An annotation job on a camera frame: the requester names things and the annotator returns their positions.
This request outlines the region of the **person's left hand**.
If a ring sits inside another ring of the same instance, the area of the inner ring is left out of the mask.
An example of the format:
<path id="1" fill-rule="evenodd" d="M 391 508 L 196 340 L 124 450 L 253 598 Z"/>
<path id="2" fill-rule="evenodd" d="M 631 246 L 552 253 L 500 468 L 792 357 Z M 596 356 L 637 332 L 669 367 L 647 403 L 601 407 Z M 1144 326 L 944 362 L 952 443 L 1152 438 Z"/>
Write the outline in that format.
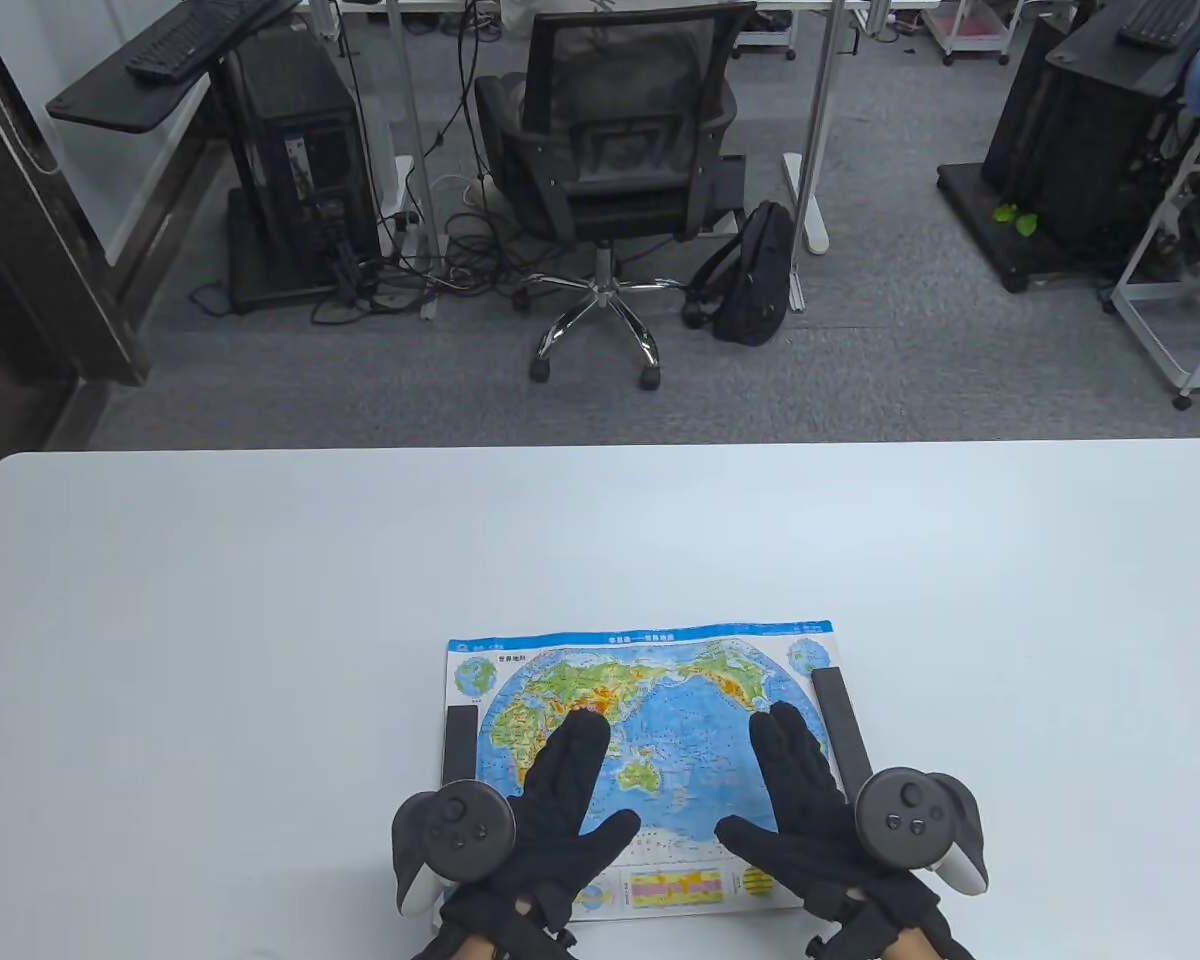
<path id="1" fill-rule="evenodd" d="M 516 842 L 490 877 L 455 888 L 440 910 L 443 925 L 494 943 L 510 922 L 560 932 L 574 901 L 635 838 L 631 809 L 586 832 L 586 815 L 608 751 L 612 728 L 595 710 L 568 713 L 533 758 L 520 794 L 510 797 Z"/>

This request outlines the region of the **person's right hand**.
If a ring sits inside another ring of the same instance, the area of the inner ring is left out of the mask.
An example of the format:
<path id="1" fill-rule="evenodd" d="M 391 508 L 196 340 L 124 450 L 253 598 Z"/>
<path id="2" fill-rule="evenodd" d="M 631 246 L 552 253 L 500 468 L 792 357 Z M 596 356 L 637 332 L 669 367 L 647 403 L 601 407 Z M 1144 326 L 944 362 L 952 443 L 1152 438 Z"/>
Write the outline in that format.
<path id="1" fill-rule="evenodd" d="M 887 931 L 924 932 L 946 954 L 953 938 L 938 896 L 914 872 L 870 859 L 850 803 L 800 710 L 775 701 L 769 710 L 751 714 L 748 734 L 775 828 L 727 815 L 716 823 L 718 841 L 800 896 L 818 919 L 844 925 L 872 905 Z"/>

